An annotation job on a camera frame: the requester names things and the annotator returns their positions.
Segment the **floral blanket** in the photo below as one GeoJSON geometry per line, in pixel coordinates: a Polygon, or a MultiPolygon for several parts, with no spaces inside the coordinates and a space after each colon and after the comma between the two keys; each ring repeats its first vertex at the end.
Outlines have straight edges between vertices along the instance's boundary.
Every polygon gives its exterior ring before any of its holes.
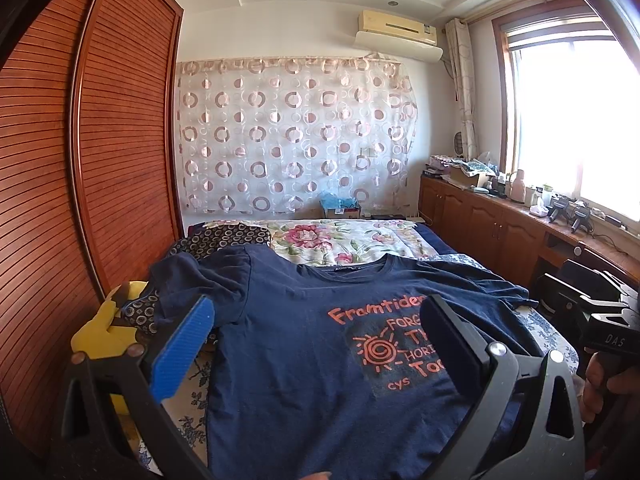
{"type": "MultiPolygon", "coordinates": [[[[215,221],[207,224],[239,223],[215,221]]],[[[447,260],[482,267],[466,254],[438,253],[413,229],[415,223],[403,220],[291,220],[242,221],[250,225],[267,227],[271,233],[271,248],[290,262],[312,266],[334,266],[374,262],[385,253],[426,260],[447,260]]],[[[575,372],[578,355],[574,348],[537,311],[518,307],[516,314],[527,327],[543,352],[559,349],[575,372]]],[[[196,455],[207,463],[205,414],[207,387],[211,371],[212,354],[200,352],[192,363],[178,392],[162,402],[180,434],[196,455]]],[[[144,442],[140,444],[140,462],[159,473],[144,442]]]]}

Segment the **silver bolt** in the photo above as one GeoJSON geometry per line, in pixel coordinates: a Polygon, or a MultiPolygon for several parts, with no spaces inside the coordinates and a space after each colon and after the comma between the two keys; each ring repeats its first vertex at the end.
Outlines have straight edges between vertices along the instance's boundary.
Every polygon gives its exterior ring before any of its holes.
{"type": "Polygon", "coordinates": [[[505,355],[507,353],[507,347],[502,343],[498,343],[497,341],[494,341],[489,345],[489,352],[497,356],[505,355]]]}
{"type": "Polygon", "coordinates": [[[556,363],[561,363],[562,361],[564,361],[564,356],[559,350],[552,350],[551,352],[549,352],[549,357],[551,357],[551,360],[555,361],[556,363]]]}
{"type": "Polygon", "coordinates": [[[133,343],[127,348],[127,355],[130,357],[140,357],[143,353],[145,353],[145,347],[140,343],[133,343]]]}
{"type": "Polygon", "coordinates": [[[75,352],[71,355],[71,363],[79,365],[85,358],[86,354],[84,352],[75,352]]]}

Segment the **t-shirt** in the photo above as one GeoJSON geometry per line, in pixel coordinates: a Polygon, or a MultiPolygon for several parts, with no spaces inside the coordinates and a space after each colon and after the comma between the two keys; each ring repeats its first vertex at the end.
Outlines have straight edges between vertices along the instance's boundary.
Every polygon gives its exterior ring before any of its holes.
{"type": "Polygon", "coordinates": [[[440,294],[487,341],[540,355],[512,309],[526,290],[487,270],[390,254],[309,267],[267,246],[186,253],[151,267],[156,316],[206,294],[220,327],[207,406],[209,469],[220,480],[415,479],[466,415],[420,325],[440,294]]]}

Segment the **beige air conditioner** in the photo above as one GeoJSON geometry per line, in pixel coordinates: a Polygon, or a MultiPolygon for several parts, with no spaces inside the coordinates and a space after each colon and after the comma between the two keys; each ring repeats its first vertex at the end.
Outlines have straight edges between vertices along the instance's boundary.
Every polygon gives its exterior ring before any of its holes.
{"type": "Polygon", "coordinates": [[[363,10],[358,19],[354,46],[393,56],[437,62],[442,49],[437,47],[436,28],[421,22],[363,10]]]}

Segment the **window blind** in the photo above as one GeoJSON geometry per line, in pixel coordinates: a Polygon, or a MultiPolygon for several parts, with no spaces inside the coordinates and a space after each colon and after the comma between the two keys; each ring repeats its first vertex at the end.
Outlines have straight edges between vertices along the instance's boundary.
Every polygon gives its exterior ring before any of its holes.
{"type": "Polygon", "coordinates": [[[510,51],[559,41],[615,40],[590,7],[571,7],[502,26],[510,51]]]}

